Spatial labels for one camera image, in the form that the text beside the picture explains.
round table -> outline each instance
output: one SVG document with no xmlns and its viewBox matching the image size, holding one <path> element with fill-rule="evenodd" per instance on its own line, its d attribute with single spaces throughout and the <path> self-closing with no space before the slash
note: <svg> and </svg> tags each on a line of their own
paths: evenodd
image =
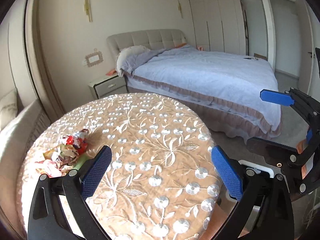
<svg viewBox="0 0 320 240">
<path fill-rule="evenodd" d="M 197 239 L 206 229 L 221 182 L 214 145 L 200 118 L 178 101 L 151 93 L 112 95 L 74 109 L 33 144 L 18 179 L 17 205 L 27 228 L 39 175 L 33 163 L 63 135 L 90 131 L 86 154 L 112 149 L 108 167 L 86 202 L 113 239 Z M 61 197 L 74 233 L 82 235 Z"/>
</svg>

orange object on nightstand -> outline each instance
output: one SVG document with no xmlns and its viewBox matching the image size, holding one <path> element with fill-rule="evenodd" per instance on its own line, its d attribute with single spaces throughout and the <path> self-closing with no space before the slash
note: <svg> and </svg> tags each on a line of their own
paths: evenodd
<svg viewBox="0 0 320 240">
<path fill-rule="evenodd" d="M 117 71 L 115 69 L 109 71 L 106 76 L 112 76 L 114 73 L 116 73 Z"/>
</svg>

beige curtain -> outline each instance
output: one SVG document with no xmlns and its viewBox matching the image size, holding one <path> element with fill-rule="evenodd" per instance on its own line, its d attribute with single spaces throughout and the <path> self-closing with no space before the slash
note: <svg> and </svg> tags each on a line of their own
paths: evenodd
<svg viewBox="0 0 320 240">
<path fill-rule="evenodd" d="M 30 74 L 39 99 L 50 119 L 55 122 L 65 114 L 65 109 L 52 82 L 49 70 L 41 49 L 41 41 L 38 29 L 38 1 L 28 0 L 26 8 L 26 46 L 30 65 Z"/>
</svg>

wardrobe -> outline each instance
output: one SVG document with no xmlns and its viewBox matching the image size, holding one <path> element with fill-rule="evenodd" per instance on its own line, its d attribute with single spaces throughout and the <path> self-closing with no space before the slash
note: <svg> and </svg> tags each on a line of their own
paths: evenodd
<svg viewBox="0 0 320 240">
<path fill-rule="evenodd" d="M 190 0 L 197 47 L 248 55 L 241 0 Z"/>
</svg>

floor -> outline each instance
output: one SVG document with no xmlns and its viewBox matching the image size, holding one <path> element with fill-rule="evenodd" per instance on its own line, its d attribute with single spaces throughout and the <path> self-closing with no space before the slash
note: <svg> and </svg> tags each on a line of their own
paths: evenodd
<svg viewBox="0 0 320 240">
<path fill-rule="evenodd" d="M 296 79 L 281 73 L 276 73 L 275 76 L 278 80 L 279 92 L 289 90 L 291 87 L 297 88 L 298 81 Z M 308 125 L 292 108 L 281 107 L 281 111 L 281 135 L 273 141 L 296 147 L 297 143 L 306 137 Z M 269 166 L 265 163 L 262 156 L 253 154 L 246 149 L 246 145 L 241 137 L 229 138 L 222 132 L 211 131 L 211 133 L 217 145 L 220 145 L 230 158 L 236 160 L 243 159 L 263 166 Z M 276 173 L 279 173 L 279 168 L 272 168 Z M 313 195 L 307 195 L 292 203 L 296 237 L 305 228 L 304 218 L 311 208 L 310 205 L 312 206 L 313 199 Z"/>
</svg>

